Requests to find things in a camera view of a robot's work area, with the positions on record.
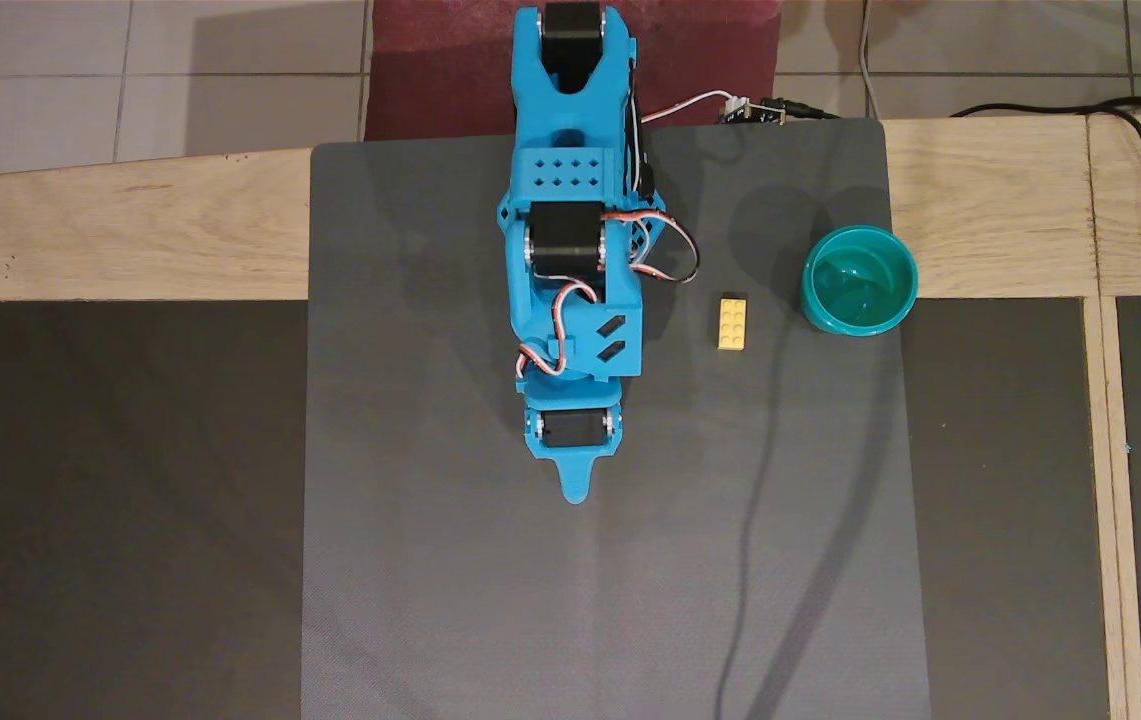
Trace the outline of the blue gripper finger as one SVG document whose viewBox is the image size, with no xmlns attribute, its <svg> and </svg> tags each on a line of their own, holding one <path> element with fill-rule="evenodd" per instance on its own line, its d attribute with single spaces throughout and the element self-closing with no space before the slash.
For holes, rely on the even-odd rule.
<svg viewBox="0 0 1141 720">
<path fill-rule="evenodd" d="M 583 503 L 590 493 L 592 483 L 593 458 L 557 458 L 555 466 L 560 479 L 563 496 L 573 505 Z"/>
</svg>

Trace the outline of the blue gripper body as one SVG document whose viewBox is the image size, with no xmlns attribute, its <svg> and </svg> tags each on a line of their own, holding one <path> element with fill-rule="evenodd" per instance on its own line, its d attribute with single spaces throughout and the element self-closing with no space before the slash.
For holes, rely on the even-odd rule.
<svg viewBox="0 0 1141 720">
<path fill-rule="evenodd" d="M 610 458 L 622 440 L 622 405 L 606 407 L 524 407 L 524 440 L 533 458 Z"/>
</svg>

